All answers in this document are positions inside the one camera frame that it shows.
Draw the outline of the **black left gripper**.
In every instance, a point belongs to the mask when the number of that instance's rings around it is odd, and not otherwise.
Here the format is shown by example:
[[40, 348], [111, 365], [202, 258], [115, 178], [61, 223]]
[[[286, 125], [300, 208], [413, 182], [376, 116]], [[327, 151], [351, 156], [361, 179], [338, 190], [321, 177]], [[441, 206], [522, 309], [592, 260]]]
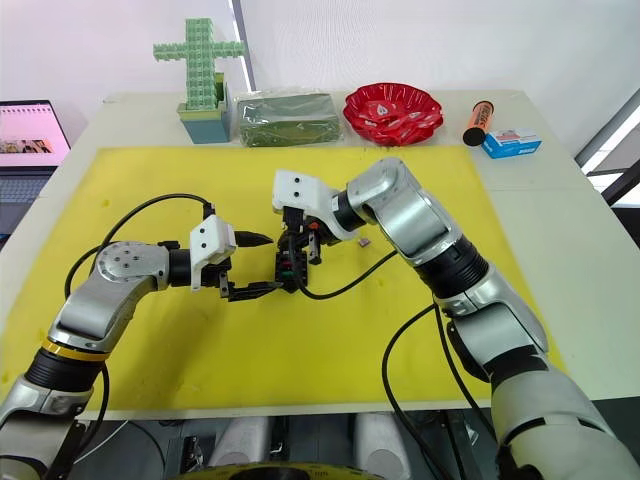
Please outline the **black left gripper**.
[[[274, 240], [267, 235], [251, 231], [235, 231], [235, 242], [240, 248], [253, 248], [272, 244]], [[204, 288], [216, 288], [220, 296], [229, 302], [246, 301], [260, 298], [283, 286], [282, 282], [251, 282], [244, 287], [236, 287], [229, 280], [229, 272], [232, 269], [230, 258], [219, 264], [207, 264], [201, 270], [201, 286]]]

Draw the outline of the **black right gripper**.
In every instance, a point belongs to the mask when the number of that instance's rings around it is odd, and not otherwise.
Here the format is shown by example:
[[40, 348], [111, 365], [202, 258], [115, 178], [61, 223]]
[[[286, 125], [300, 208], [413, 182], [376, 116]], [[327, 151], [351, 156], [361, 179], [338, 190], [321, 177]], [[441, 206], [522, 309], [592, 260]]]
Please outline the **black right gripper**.
[[308, 245], [308, 263], [321, 264], [321, 245], [334, 244], [334, 235], [326, 223], [293, 207], [284, 207], [282, 215], [285, 230], [279, 238], [280, 258], [286, 261], [291, 259], [298, 261], [299, 254], [302, 252], [300, 247]]

